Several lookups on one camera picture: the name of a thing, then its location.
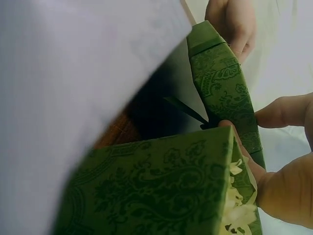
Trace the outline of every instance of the white fabric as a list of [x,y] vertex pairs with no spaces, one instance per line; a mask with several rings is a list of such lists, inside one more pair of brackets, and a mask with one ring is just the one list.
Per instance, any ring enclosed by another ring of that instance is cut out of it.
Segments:
[[71,169],[190,30],[179,0],[0,1],[0,234],[48,234]]

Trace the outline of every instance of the brown wood surface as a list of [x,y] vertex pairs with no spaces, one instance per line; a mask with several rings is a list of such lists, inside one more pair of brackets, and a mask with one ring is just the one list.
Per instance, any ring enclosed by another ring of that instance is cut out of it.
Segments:
[[106,132],[100,137],[94,148],[122,143],[130,143],[141,140],[136,126],[128,115],[129,107],[126,108],[109,126]]

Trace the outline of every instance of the hand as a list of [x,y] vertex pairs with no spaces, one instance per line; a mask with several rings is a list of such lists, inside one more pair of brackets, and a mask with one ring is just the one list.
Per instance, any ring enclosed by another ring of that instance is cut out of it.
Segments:
[[[313,149],[313,93],[282,97],[256,114],[264,128],[304,126]],[[230,121],[220,126],[232,125]],[[313,153],[299,157],[278,172],[266,172],[257,165],[237,140],[258,184],[257,204],[272,217],[313,229]]]
[[251,0],[209,0],[205,19],[243,63],[255,45],[256,21]]

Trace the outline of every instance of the white sheet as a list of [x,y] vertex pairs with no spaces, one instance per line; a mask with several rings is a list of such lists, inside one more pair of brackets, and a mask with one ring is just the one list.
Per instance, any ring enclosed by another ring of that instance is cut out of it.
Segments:
[[0,1],[0,234],[46,235],[66,178],[191,30],[179,0]]

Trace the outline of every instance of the green paisley box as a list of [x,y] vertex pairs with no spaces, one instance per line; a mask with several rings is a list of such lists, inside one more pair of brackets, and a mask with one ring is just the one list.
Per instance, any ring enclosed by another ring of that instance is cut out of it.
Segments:
[[[229,165],[242,157],[231,127],[93,150],[71,178],[56,235],[218,235]],[[245,165],[235,178],[253,194]],[[260,235],[259,220],[250,224]]]
[[254,110],[240,64],[225,40],[205,21],[187,36],[192,76],[209,123],[230,120],[254,161],[265,168]]

